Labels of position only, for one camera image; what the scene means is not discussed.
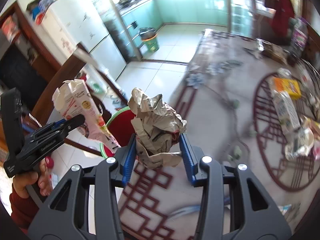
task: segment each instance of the crumpled newspaper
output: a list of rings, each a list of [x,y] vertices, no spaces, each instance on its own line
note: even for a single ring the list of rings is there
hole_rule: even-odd
[[[149,169],[178,165],[181,152],[169,150],[186,131],[187,121],[162,101],[161,94],[149,98],[141,89],[134,88],[128,106],[136,115],[131,123],[137,135],[139,161]]]

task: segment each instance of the kitchen cabinet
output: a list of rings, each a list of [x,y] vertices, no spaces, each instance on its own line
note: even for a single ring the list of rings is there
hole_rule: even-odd
[[[155,0],[164,23],[208,23],[227,26],[227,0]]]
[[[158,29],[162,25],[160,13],[154,0],[149,0],[130,12],[124,14],[122,19],[127,26],[133,21],[137,22],[137,28],[134,29],[133,27],[130,27],[128,29],[131,37],[134,37],[139,32],[140,28],[152,27]],[[142,44],[140,36],[136,37],[133,42],[137,47]]]
[[[227,26],[227,0],[148,0],[122,15],[126,26],[136,21],[138,27],[130,27],[133,38],[140,28],[158,29],[163,23],[205,23]],[[140,36],[133,42],[139,47]]]
[[[156,0],[164,23],[180,22],[176,0]]]
[[[175,0],[179,22],[198,22],[196,0]]]

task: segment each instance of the human hand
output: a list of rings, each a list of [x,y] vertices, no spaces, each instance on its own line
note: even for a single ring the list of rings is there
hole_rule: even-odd
[[[26,190],[26,185],[32,185],[36,183],[37,180],[40,188],[40,194],[42,196],[48,196],[52,192],[52,184],[49,177],[50,174],[44,159],[39,163],[39,167],[41,171],[39,180],[38,173],[36,171],[25,172],[14,176],[12,180],[13,188],[19,197],[28,198],[29,193]]]

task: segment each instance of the white refrigerator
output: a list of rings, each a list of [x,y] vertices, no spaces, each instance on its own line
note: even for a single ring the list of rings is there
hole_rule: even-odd
[[[126,62],[90,0],[57,0],[41,25],[68,59],[81,42],[90,55],[117,79]]]

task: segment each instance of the yellow box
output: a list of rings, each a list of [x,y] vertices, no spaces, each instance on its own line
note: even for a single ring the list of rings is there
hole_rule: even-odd
[[[301,97],[299,84],[294,79],[274,77],[273,88],[278,92],[287,91],[293,100],[297,100]]]

